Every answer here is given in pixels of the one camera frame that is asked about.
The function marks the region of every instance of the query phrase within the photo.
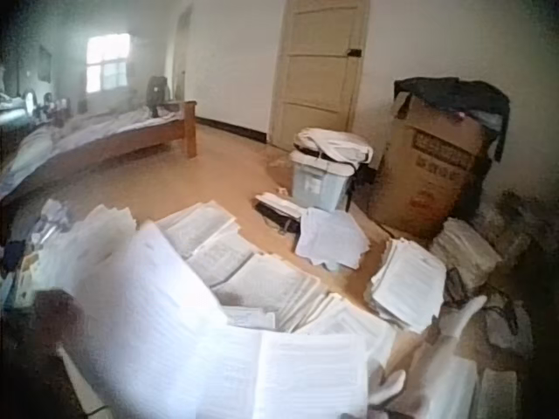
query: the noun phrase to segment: white plastic bin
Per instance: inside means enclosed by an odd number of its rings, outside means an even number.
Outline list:
[[[293,161],[293,200],[302,207],[334,211],[342,203],[353,166],[323,160],[300,151],[291,153]]]

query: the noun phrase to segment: cable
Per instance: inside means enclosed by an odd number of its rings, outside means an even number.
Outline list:
[[[85,415],[86,415],[86,417],[97,415],[99,412],[101,412],[102,410],[105,410],[105,409],[108,409],[108,406],[101,406],[100,408],[97,408],[93,412],[85,413]]]

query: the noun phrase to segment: bed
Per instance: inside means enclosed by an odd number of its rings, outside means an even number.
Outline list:
[[[0,175],[0,206],[46,184],[108,159],[180,141],[186,157],[197,155],[196,102],[167,103],[151,118],[147,107],[131,113],[96,114],[69,121],[65,128],[42,127],[28,135]]]

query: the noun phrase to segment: door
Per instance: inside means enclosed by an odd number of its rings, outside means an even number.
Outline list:
[[[305,127],[349,130],[369,0],[288,0],[270,141],[293,148]]]
[[[191,8],[185,10],[178,19],[175,33],[175,51],[173,55],[173,98],[184,101],[184,77],[186,74],[186,48],[190,26]]]

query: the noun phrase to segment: stack of paper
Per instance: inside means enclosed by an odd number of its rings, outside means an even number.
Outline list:
[[[384,319],[422,333],[443,304],[445,265],[419,244],[391,240],[365,300]]]
[[[212,238],[237,232],[239,228],[235,217],[213,201],[172,214],[157,225],[184,259]]]
[[[227,315],[227,323],[235,327],[249,329],[275,330],[276,314],[265,312],[261,308],[250,307],[222,307]]]
[[[499,254],[482,236],[455,218],[446,220],[443,231],[433,240],[431,253],[448,268],[458,270],[468,291],[485,284],[501,261]]]
[[[337,294],[330,294],[296,333],[355,334],[365,339],[369,372],[380,364],[386,368],[396,330],[371,313],[354,306]]]
[[[224,306],[262,308],[276,316],[277,329],[291,332],[324,299],[326,289],[278,257],[254,255],[232,278],[213,289]]]
[[[493,371],[486,369],[481,379],[478,402],[475,406],[476,419],[506,417],[515,419],[518,380],[515,371]]]
[[[313,264],[343,264],[357,269],[361,255],[368,250],[367,236],[347,212],[309,208],[303,214],[295,253]]]
[[[29,306],[39,290],[61,288],[71,295],[84,277],[135,233],[128,208],[100,205],[66,233],[58,233],[37,252],[38,261],[17,285],[15,306]]]
[[[82,281],[76,299],[85,324],[65,350],[116,417],[366,414],[361,337],[227,326],[210,290],[154,224]]]

